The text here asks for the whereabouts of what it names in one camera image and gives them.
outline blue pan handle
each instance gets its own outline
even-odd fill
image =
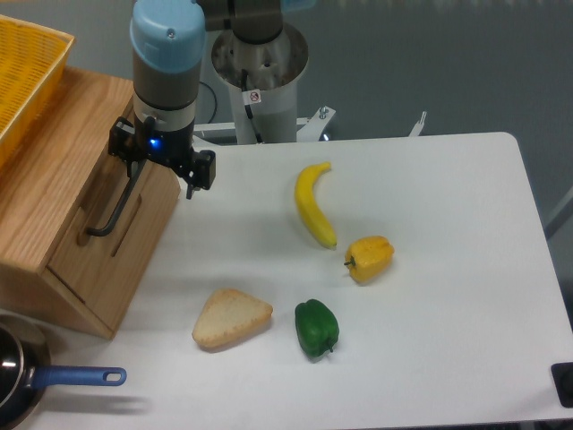
[[[121,367],[82,367],[71,365],[47,365],[36,367],[30,375],[30,386],[39,390],[49,385],[97,385],[117,387],[127,379]]]

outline blue led light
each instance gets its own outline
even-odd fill
[[[161,148],[161,140],[160,139],[151,138],[149,140],[149,142],[150,142],[151,148],[153,148],[154,150],[158,150],[159,148]]]

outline warning sticker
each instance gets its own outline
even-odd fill
[[[254,105],[255,103],[261,103],[261,91],[260,90],[243,91],[243,103],[245,105]]]

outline gray floor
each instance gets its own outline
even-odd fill
[[[130,78],[131,7],[37,0],[0,3],[0,13],[75,35],[70,65]],[[573,1],[319,0],[286,20],[311,52],[299,116],[332,106],[335,138],[404,136],[427,110],[427,134],[515,135],[542,221],[573,185]],[[208,61],[202,79],[218,96],[215,121],[230,121]],[[199,122],[213,107],[200,97]],[[573,309],[573,221],[549,245]]]

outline green bell pepper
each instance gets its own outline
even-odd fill
[[[338,342],[338,321],[322,302],[312,298],[295,309],[298,341],[308,357],[320,357]]]

